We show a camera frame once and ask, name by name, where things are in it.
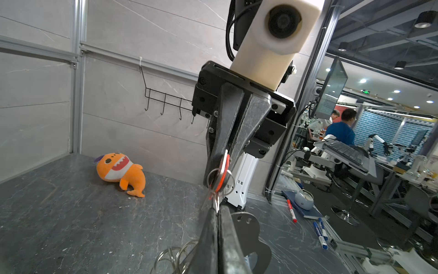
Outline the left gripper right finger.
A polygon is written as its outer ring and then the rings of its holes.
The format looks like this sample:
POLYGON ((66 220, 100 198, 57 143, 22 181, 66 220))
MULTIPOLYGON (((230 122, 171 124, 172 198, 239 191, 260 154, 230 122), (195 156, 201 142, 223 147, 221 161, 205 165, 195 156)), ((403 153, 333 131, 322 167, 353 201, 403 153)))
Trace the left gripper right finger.
POLYGON ((236 233, 228 207, 221 207, 218 214, 218 273, 251 274, 236 233))

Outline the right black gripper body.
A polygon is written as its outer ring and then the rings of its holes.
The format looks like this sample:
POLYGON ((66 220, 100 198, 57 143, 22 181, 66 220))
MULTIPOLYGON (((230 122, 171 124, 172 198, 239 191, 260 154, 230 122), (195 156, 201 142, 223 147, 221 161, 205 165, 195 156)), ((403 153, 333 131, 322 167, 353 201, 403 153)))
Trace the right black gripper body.
POLYGON ((207 155, 242 153, 264 158, 295 113, 292 99, 213 61, 201 69, 192 99, 192 114, 209 120, 207 155))

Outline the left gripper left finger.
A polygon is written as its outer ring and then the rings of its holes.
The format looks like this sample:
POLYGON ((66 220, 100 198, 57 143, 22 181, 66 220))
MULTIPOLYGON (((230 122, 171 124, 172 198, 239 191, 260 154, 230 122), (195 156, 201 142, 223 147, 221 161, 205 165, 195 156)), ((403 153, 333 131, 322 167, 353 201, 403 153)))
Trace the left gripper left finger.
POLYGON ((219 218, 209 209, 187 274, 217 274, 219 271, 219 218))

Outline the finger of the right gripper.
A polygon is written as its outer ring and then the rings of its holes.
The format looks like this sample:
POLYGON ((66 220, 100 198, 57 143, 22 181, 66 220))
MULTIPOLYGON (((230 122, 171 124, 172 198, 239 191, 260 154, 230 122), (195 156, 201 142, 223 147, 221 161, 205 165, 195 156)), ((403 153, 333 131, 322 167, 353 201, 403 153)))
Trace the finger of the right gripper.
POLYGON ((229 170, 233 171, 247 142, 258 130, 271 109, 271 96, 252 94, 242 102, 230 137, 229 170))
POLYGON ((214 110, 217 116, 212 116, 209 127, 214 133, 207 133, 208 160, 204 175, 204 185, 209 187, 212 184, 213 175, 210 173, 218 168, 225 150, 230 155, 229 170, 233 171, 238 159, 242 154, 242 145, 238 143, 238 129, 245 111, 245 92, 243 89, 225 83, 219 89, 214 110))

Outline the red key tag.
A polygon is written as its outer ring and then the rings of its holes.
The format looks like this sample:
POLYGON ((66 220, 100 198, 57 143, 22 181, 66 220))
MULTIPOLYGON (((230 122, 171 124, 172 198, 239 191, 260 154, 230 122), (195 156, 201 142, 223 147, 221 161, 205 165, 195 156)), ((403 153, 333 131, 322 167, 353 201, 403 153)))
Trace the red key tag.
POLYGON ((230 155, 229 155, 229 151, 226 149, 225 153, 222 157, 222 160, 220 162, 217 178, 216 178, 216 181, 214 183, 214 187, 213 187, 214 192, 219 192, 222 189, 222 186, 223 186, 225 179, 227 177, 229 162, 230 162, 230 155))

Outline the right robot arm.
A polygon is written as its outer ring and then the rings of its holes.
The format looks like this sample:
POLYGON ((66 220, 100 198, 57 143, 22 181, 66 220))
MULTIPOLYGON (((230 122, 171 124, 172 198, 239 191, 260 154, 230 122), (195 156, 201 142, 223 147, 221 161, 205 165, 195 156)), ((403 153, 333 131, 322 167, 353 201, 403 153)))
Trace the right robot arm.
POLYGON ((201 69, 192 114, 208 120, 204 184, 242 210, 258 161, 287 129, 295 102, 213 61, 201 69))

